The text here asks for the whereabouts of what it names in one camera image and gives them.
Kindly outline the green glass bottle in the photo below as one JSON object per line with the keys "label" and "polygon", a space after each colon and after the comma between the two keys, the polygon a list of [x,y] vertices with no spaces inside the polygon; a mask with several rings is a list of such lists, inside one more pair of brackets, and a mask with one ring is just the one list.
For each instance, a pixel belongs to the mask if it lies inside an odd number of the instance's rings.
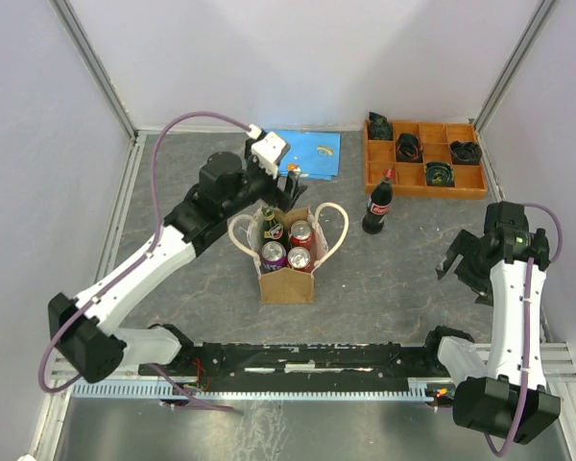
{"label": "green glass bottle", "polygon": [[275,241],[284,245],[285,231],[283,225],[277,220],[275,210],[269,206],[262,208],[263,222],[261,239],[264,244]]}

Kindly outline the red soda can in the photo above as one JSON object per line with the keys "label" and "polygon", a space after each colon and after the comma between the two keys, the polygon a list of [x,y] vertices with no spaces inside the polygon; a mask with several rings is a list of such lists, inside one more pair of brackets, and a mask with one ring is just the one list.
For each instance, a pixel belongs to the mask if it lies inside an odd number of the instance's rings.
{"label": "red soda can", "polygon": [[315,232],[305,220],[295,221],[290,227],[290,244],[292,248],[302,247],[310,251],[315,243]]}
{"label": "red soda can", "polygon": [[311,273],[313,270],[314,259],[310,251],[304,247],[294,247],[287,255],[288,266],[299,272]]}

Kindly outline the cola plastic bottle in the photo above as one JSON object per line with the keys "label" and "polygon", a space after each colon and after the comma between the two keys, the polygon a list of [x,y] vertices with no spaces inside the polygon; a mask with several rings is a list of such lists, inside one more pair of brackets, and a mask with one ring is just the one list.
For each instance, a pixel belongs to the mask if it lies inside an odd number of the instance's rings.
{"label": "cola plastic bottle", "polygon": [[386,169],[380,183],[372,191],[367,201],[366,214],[361,222],[365,233],[378,234],[382,231],[393,200],[395,175],[394,168]]}

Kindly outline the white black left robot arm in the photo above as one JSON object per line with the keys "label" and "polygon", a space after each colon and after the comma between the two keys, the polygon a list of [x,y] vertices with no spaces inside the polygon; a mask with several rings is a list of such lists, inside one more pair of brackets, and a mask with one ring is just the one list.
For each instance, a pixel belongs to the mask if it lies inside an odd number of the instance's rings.
{"label": "white black left robot arm", "polygon": [[287,212],[306,188],[294,172],[280,185],[255,154],[211,155],[198,182],[161,219],[149,242],[76,297],[58,293],[49,301],[50,347],[89,383],[127,362],[161,364],[171,374],[184,374],[193,363],[192,344],[176,328],[125,330],[121,323],[165,279],[224,236],[229,218],[258,201]]}

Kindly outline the canvas tote bag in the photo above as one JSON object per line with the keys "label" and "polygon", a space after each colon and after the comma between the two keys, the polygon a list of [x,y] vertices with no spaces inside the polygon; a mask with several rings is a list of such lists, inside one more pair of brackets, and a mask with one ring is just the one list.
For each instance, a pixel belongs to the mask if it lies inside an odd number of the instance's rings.
{"label": "canvas tote bag", "polygon": [[[340,213],[343,226],[340,236],[330,247],[324,236],[321,217],[328,208]],[[249,256],[254,265],[260,288],[260,301],[264,304],[313,303],[315,299],[315,275],[327,261],[341,248],[348,234],[349,218],[346,211],[331,202],[320,204],[314,212],[309,207],[294,208],[291,211],[276,211],[277,221],[289,230],[297,221],[305,221],[314,232],[313,268],[309,273],[292,268],[281,268],[274,272],[263,269],[261,257],[261,232],[263,214],[259,209],[254,215],[237,215],[228,224],[228,237],[237,249]]]}

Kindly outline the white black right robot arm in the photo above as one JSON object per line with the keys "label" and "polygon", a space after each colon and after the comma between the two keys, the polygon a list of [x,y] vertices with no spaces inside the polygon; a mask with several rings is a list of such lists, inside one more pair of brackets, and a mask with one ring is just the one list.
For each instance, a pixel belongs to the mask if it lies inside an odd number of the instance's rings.
{"label": "white black right robot arm", "polygon": [[540,300],[546,271],[558,256],[542,228],[531,230],[525,205],[488,205],[482,236],[461,230],[436,268],[453,272],[492,308],[492,341],[482,359],[468,336],[437,327],[420,355],[429,374],[449,373],[456,425],[511,444],[527,445],[557,421],[561,401],[547,390],[540,353]]}

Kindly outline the purple soda can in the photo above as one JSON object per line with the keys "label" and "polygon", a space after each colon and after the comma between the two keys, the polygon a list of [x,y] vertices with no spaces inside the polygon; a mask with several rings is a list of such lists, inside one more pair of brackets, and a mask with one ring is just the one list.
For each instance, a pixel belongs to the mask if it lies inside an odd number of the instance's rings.
{"label": "purple soda can", "polygon": [[261,266],[265,273],[278,271],[287,266],[287,253],[277,241],[266,242],[260,252]]}

